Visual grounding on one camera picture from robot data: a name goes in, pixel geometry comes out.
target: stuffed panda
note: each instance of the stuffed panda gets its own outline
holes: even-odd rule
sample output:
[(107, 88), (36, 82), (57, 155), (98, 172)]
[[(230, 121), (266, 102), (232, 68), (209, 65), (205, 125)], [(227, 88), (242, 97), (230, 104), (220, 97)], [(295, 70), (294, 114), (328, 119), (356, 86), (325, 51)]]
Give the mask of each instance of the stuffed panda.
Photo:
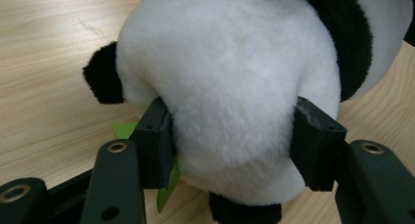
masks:
[(84, 77), (102, 104), (161, 96), (182, 178), (213, 219), (274, 224), (304, 189), (290, 159), (298, 96), (336, 118), (376, 85), (412, 0), (143, 0)]

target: wooden table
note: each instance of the wooden table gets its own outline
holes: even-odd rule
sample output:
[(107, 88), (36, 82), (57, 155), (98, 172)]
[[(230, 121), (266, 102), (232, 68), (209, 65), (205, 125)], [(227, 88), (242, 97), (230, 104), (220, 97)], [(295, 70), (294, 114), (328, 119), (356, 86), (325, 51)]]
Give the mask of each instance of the wooden table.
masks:
[[(99, 105), (81, 76), (100, 46), (116, 40), (141, 0), (0, 0), (0, 184), (40, 177), (54, 187), (91, 168), (115, 138), (113, 120), (137, 121), (126, 105)], [(383, 81), (343, 103), (347, 140), (389, 146), (415, 173), (415, 49), (406, 43)], [(162, 214), (146, 191), (148, 223), (213, 223), (208, 195), (179, 183)], [(304, 191), (282, 223), (340, 223), (334, 194)]]

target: fuzzy fur texture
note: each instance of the fuzzy fur texture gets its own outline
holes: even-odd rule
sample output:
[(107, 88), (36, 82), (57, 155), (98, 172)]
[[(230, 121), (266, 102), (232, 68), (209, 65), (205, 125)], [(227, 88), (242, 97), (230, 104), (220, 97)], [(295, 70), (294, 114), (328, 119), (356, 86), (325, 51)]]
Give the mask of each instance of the fuzzy fur texture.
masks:
[[(359, 1), (371, 27), (395, 17)], [(379, 3), (385, 12), (374, 14)], [(372, 27), (374, 63), (359, 93), (391, 64), (407, 17)], [(120, 33), (116, 67), (138, 112), (165, 101), (183, 178), (247, 205), (287, 202), (304, 188), (289, 158), (297, 96), (331, 117), (341, 100), (334, 42), (305, 0), (144, 0)]]

